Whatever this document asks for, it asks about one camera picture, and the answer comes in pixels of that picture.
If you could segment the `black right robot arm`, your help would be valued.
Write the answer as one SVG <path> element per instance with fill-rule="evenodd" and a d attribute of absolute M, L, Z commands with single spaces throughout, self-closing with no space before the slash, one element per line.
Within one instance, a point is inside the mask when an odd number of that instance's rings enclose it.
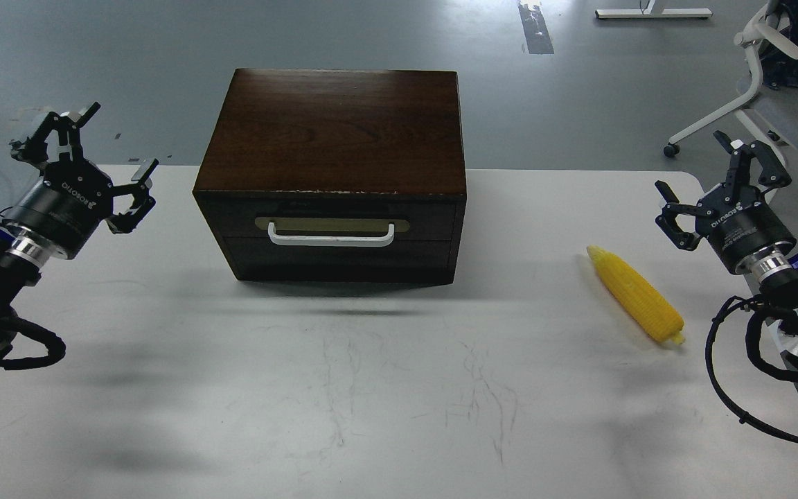
<path fill-rule="evenodd" d="M 730 274 L 756 278 L 756 312 L 762 319 L 747 335 L 748 357 L 767 375 L 798 383 L 798 254 L 792 255 L 796 240 L 767 200 L 770 191 L 788 186 L 792 179 L 762 141 L 745 144 L 723 132 L 713 137 L 729 154 L 725 180 L 694 205 L 679 202 L 667 183 L 656 182 L 665 206 L 655 222 L 680 249 L 691 252 L 705 240 Z M 764 319 L 778 324 L 778 348 L 793 371 L 778 369 L 762 358 L 759 339 Z"/>

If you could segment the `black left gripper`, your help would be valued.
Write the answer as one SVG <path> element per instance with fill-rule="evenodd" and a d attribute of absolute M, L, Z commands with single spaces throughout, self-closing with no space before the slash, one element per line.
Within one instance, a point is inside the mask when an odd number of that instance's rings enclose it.
<path fill-rule="evenodd" d="M 100 103 L 93 102 L 80 112 L 40 114 L 29 134 L 10 142 L 13 160 L 46 168 L 4 221 L 50 241 L 63 259 L 75 259 L 103 219 L 107 218 L 112 234 L 130 234 L 156 203 L 150 190 L 158 159 L 145 160 L 130 183 L 117 186 L 107 173 L 86 161 L 80 130 L 100 108 Z M 53 133 L 56 162 L 48 158 L 47 140 Z M 132 198 L 129 209 L 113 214 L 113 198 L 124 195 Z"/>

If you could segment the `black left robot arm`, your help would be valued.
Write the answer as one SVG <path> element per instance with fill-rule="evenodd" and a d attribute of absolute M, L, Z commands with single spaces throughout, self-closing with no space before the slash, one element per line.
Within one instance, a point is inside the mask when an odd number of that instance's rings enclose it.
<path fill-rule="evenodd" d="M 80 131 L 99 110 L 47 112 L 31 132 L 10 143 L 17 161 L 38 170 L 18 201 L 0 211 L 0 369 L 40 369 L 64 359 L 62 338 L 18 316 L 12 301 L 35 286 L 48 260 L 76 258 L 101 223 L 113 234 L 128 234 L 155 205 L 151 174 L 155 159 L 140 164 L 127 184 L 89 161 Z"/>

